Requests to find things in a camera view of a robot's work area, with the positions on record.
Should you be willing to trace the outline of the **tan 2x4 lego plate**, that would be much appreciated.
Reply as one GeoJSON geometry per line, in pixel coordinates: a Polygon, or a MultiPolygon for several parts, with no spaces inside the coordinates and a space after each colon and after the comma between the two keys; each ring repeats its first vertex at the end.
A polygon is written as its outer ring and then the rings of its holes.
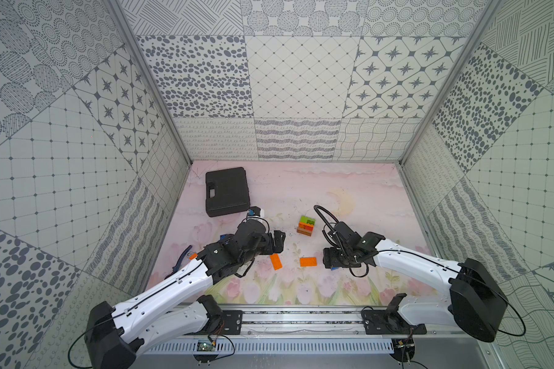
{"type": "Polygon", "coordinates": [[[306,230],[306,229],[298,228],[296,231],[297,231],[297,233],[299,233],[301,235],[306,235],[306,236],[309,236],[309,237],[312,236],[312,231],[309,231],[309,230],[306,230]]]}

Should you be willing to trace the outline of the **orange 2x4 lego plate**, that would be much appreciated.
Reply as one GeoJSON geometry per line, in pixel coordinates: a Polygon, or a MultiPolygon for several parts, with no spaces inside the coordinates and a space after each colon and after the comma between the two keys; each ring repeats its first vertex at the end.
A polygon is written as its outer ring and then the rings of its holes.
{"type": "Polygon", "coordinates": [[[312,232],[313,229],[314,229],[313,224],[300,222],[298,226],[298,230],[303,230],[304,232],[312,232]]]}

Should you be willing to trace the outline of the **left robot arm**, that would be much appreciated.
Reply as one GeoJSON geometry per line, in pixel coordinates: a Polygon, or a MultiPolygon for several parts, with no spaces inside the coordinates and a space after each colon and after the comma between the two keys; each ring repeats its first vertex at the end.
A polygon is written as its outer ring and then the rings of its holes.
{"type": "Polygon", "coordinates": [[[258,218],[247,218],[233,234],[208,244],[164,281],[127,301],[97,304],[81,335],[93,368],[129,368],[147,350],[181,335],[212,335],[223,311],[206,291],[221,280],[240,277],[259,255],[278,255],[286,234],[271,232],[258,218]]]}

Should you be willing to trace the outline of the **green long lego brick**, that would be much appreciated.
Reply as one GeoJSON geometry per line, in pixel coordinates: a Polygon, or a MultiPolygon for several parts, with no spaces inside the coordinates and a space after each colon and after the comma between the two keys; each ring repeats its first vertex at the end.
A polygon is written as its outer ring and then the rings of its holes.
{"type": "Polygon", "coordinates": [[[315,221],[314,218],[309,218],[307,216],[302,216],[299,220],[300,223],[306,224],[307,221],[315,221]]]}

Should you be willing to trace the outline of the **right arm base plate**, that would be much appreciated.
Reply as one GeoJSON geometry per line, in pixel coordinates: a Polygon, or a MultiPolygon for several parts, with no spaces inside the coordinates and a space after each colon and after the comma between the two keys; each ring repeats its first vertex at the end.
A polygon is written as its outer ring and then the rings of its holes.
{"type": "Polygon", "coordinates": [[[424,324],[411,325],[397,312],[389,313],[386,310],[366,307],[361,310],[363,326],[367,335],[426,335],[424,324]]]}

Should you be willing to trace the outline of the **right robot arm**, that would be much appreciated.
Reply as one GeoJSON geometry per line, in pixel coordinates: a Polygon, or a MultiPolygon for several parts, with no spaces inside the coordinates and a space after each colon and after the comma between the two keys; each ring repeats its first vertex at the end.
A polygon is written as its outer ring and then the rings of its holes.
{"type": "Polygon", "coordinates": [[[325,268],[381,267],[411,277],[438,292],[437,296],[410,298],[398,294],[389,302],[383,321],[395,334],[427,324],[460,328],[470,337],[493,342],[508,307],[508,300],[483,264],[434,258],[376,236],[361,238],[348,258],[341,248],[323,249],[325,268]]]}

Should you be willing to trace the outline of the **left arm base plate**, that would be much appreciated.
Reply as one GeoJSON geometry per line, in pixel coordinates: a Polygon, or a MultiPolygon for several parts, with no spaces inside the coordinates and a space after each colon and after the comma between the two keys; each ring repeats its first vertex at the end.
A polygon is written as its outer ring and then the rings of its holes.
{"type": "Polygon", "coordinates": [[[227,310],[221,315],[214,316],[197,332],[189,335],[240,335],[243,325],[242,310],[227,310]]]}

